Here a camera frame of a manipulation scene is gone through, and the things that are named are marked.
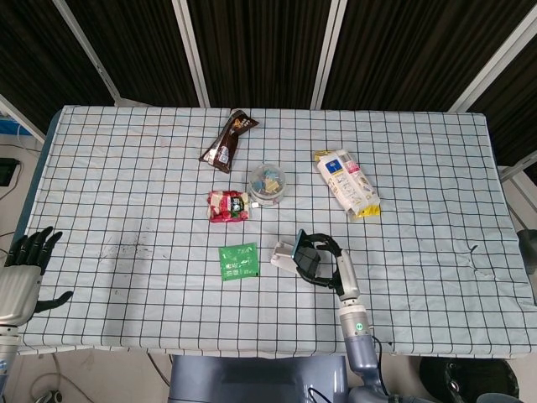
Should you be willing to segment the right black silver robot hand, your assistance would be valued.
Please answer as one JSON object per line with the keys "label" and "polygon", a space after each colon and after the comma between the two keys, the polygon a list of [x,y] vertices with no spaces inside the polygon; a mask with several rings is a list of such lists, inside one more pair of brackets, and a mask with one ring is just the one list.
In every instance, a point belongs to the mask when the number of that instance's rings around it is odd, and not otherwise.
{"label": "right black silver robot hand", "polygon": [[[320,251],[329,252],[336,261],[336,269],[331,277],[318,275]],[[304,281],[335,291],[341,303],[360,296],[350,255],[331,236],[323,233],[307,234],[301,229],[292,248],[291,259],[295,263],[296,272]]]}

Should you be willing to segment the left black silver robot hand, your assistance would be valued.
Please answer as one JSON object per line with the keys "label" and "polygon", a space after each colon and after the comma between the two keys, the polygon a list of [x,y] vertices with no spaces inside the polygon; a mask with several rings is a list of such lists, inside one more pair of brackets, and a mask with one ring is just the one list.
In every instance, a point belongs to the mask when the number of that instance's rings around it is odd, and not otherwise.
{"label": "left black silver robot hand", "polygon": [[62,232],[52,227],[13,240],[1,267],[1,326],[21,327],[35,314],[64,305],[74,292],[52,300],[40,300],[39,290]]}

